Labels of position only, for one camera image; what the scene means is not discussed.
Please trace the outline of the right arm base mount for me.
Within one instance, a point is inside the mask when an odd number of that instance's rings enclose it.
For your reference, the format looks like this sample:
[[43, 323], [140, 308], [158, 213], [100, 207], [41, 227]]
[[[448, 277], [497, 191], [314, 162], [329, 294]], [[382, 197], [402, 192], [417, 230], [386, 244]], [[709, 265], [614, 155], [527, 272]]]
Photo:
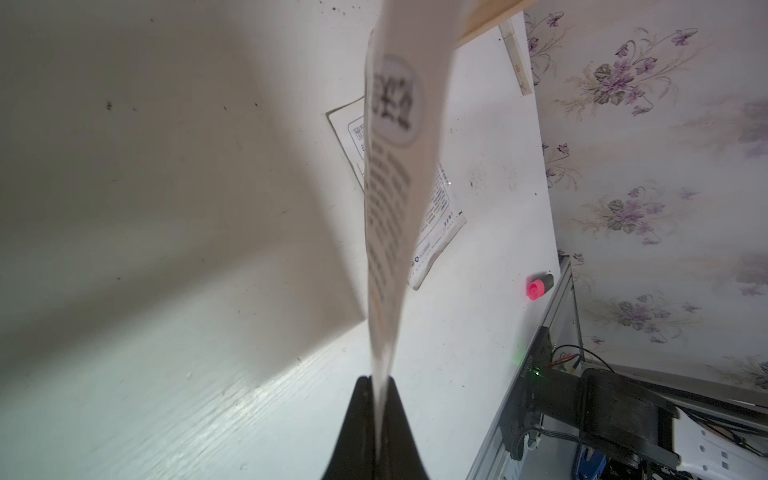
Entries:
[[672, 402], [608, 370], [549, 371], [553, 386], [533, 387], [535, 409], [576, 429], [575, 443], [631, 467], [678, 466], [672, 420], [680, 410]]

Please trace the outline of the white text seed bag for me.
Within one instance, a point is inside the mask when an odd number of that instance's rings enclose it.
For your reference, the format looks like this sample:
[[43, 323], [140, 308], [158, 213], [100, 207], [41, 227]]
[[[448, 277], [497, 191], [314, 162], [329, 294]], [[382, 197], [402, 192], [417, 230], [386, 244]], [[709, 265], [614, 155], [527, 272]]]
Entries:
[[[364, 98], [326, 113], [361, 188], [364, 187]], [[434, 262], [466, 224], [443, 165], [438, 163], [430, 204], [420, 229], [408, 284], [418, 290]]]

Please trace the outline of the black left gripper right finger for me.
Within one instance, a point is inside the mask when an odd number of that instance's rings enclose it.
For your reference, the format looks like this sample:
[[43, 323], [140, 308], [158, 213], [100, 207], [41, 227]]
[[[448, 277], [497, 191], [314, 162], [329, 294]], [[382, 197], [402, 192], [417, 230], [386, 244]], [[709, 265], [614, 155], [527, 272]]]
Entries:
[[397, 385], [388, 379], [376, 478], [428, 480]]

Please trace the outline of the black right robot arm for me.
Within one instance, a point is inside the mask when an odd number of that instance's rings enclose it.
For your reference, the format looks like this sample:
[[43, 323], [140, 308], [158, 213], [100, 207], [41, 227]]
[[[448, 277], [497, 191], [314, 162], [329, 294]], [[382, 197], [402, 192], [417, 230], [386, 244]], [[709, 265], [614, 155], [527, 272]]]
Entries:
[[767, 480], [767, 458], [758, 456], [695, 422], [683, 410], [672, 420], [676, 470], [696, 479]]

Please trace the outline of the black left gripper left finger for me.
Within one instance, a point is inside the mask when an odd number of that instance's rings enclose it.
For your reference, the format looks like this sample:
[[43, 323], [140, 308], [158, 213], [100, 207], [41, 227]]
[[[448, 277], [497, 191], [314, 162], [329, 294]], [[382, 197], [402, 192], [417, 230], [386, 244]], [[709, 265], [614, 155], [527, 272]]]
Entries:
[[375, 478], [376, 446], [373, 389], [370, 377], [356, 380], [341, 430], [323, 480]]

